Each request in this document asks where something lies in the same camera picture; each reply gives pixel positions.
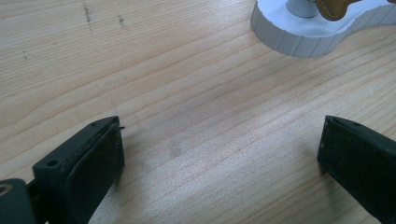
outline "light wood surface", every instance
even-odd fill
[[[316,160],[325,115],[396,139],[396,30],[320,58],[268,49],[254,0],[1,0],[0,178],[120,116],[92,223],[376,223]]]

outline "black clamp jaw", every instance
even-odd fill
[[[396,223],[396,142],[357,122],[327,116],[319,166],[382,223]]]
[[[86,126],[33,166],[0,181],[0,223],[86,224],[124,166],[118,117]]]

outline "dark mark on wood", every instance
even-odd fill
[[[119,15],[119,22],[123,29],[128,29],[124,24],[124,19],[121,15]]]
[[[87,18],[87,23],[88,26],[90,27],[90,31],[92,33],[92,29],[91,29],[91,14],[92,12],[90,11],[90,9],[87,7],[87,5],[85,4],[85,2],[82,3],[84,5],[84,11],[85,11],[85,17]]]

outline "wood grain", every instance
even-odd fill
[[[376,223],[318,169],[325,115],[396,139],[396,32],[268,49],[255,1],[1,0],[0,178],[118,115],[126,166],[92,223]]]

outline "white plastic base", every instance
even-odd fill
[[[321,56],[353,32],[396,23],[396,4],[387,0],[354,3],[340,21],[327,21],[320,14],[309,19],[296,17],[287,10],[286,3],[287,0],[258,0],[251,27],[265,45],[295,57]]]

